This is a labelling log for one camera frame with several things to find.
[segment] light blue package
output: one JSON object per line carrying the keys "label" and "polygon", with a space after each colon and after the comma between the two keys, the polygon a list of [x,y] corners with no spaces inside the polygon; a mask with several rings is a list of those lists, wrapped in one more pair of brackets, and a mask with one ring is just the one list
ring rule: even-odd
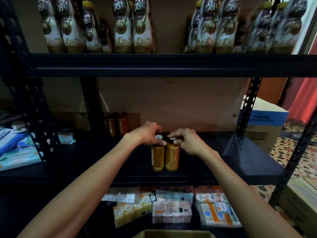
{"label": "light blue package", "polygon": [[[73,133],[72,132],[58,132],[58,138],[61,142],[61,144],[73,144],[76,142],[73,138]],[[34,146],[34,143],[31,139],[31,136],[28,136],[21,141],[18,142],[17,144],[18,147],[28,147],[28,146]]]}
{"label": "light blue package", "polygon": [[28,136],[25,132],[16,132],[10,128],[0,131],[0,157],[17,146],[18,142]]}
{"label": "light blue package", "polygon": [[0,171],[41,162],[35,147],[18,147],[0,157]]}

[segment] orange can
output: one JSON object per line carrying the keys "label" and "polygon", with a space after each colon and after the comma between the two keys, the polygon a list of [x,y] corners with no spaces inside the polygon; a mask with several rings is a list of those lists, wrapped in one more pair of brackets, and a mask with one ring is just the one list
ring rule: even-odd
{"label": "orange can", "polygon": [[116,136],[116,123],[114,120],[115,117],[115,113],[108,113],[107,114],[107,122],[108,122],[108,126],[109,126],[109,132],[110,132],[110,136],[114,137]]}
{"label": "orange can", "polygon": [[[162,135],[156,135],[157,139],[162,139]],[[164,145],[154,144],[151,146],[152,169],[161,172],[164,169]]]}
{"label": "orange can", "polygon": [[124,136],[126,133],[128,133],[128,128],[126,125],[126,114],[119,113],[117,120],[118,120],[118,124],[119,124],[120,135]]}
{"label": "orange can", "polygon": [[176,138],[169,138],[165,152],[165,167],[168,171],[175,171],[179,164],[180,146],[173,143]]}

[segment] hand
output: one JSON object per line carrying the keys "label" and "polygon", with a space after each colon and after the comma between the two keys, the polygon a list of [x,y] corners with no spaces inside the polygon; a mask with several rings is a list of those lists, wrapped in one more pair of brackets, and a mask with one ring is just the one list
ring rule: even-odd
{"label": "hand", "polygon": [[184,140],[177,139],[174,140],[174,144],[180,145],[187,153],[191,155],[200,156],[202,152],[206,149],[212,150],[195,132],[193,129],[180,128],[175,132],[171,132],[168,135],[169,138],[178,138],[180,136],[184,137]]}
{"label": "hand", "polygon": [[152,144],[160,144],[166,145],[166,142],[162,139],[156,139],[155,133],[162,132],[161,126],[159,126],[155,122],[147,121],[143,126],[133,130],[129,134],[136,137],[140,140],[140,143],[152,145]]}

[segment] metal shelf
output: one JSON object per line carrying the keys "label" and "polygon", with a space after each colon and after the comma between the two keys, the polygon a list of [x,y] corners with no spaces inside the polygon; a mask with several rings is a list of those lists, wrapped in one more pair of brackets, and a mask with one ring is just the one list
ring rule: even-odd
{"label": "metal shelf", "polygon": [[[204,141],[217,150],[223,160],[249,185],[276,185],[283,175],[284,167],[268,154],[263,152],[248,138],[244,138],[239,152],[228,153],[231,145],[231,133],[207,133]],[[69,181],[96,163],[108,153],[119,138],[97,140],[81,140],[72,145],[64,146],[64,156],[60,159],[61,170]],[[141,145],[126,160],[113,180],[114,187],[134,186],[189,186],[218,185],[216,178],[205,163],[181,150],[179,168],[175,172],[166,169],[154,172],[151,168],[151,148]],[[53,177],[45,175],[43,163],[29,165],[0,172],[0,183],[9,185],[22,183],[50,183]]]}
{"label": "metal shelf", "polygon": [[40,77],[315,77],[316,55],[28,54]]}

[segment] barcode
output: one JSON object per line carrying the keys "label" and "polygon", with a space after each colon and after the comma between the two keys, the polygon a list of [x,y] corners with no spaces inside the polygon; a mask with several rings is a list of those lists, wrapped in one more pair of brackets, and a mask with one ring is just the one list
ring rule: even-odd
{"label": "barcode", "polygon": [[246,131],[245,136],[249,139],[266,140],[268,133]]}

